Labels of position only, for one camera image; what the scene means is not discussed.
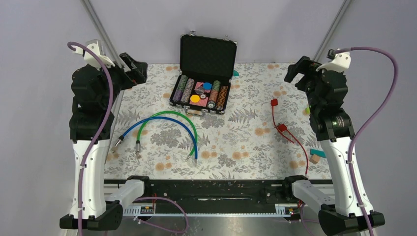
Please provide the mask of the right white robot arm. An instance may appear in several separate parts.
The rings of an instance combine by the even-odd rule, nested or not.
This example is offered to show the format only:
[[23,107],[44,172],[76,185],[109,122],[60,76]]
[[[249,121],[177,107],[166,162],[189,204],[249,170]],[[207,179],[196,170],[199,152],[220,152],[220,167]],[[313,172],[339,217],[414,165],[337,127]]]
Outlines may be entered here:
[[364,190],[352,143],[355,137],[352,120],[342,108],[348,93],[344,71],[350,62],[346,53],[325,64],[303,56],[288,67],[284,79],[290,83],[302,74],[296,88],[307,96],[310,125],[325,152],[334,197],[327,196],[301,175],[284,179],[282,196],[290,203],[300,201],[310,206],[328,236],[372,231],[385,224],[384,215],[373,209]]

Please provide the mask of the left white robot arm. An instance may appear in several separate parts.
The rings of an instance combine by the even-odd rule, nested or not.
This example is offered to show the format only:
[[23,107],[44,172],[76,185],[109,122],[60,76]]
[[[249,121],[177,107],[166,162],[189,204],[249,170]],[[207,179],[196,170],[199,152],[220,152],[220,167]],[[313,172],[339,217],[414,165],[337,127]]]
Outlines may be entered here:
[[108,68],[113,87],[101,67],[86,65],[72,74],[74,93],[72,117],[69,122],[70,140],[75,156],[75,188],[70,212],[60,219],[62,229],[112,231],[121,224],[123,203],[134,196],[140,202],[152,197],[152,188],[135,181],[133,190],[124,190],[120,197],[104,197],[104,165],[110,146],[115,116],[111,112],[117,96],[147,81],[148,64],[122,53],[120,58],[128,67]]

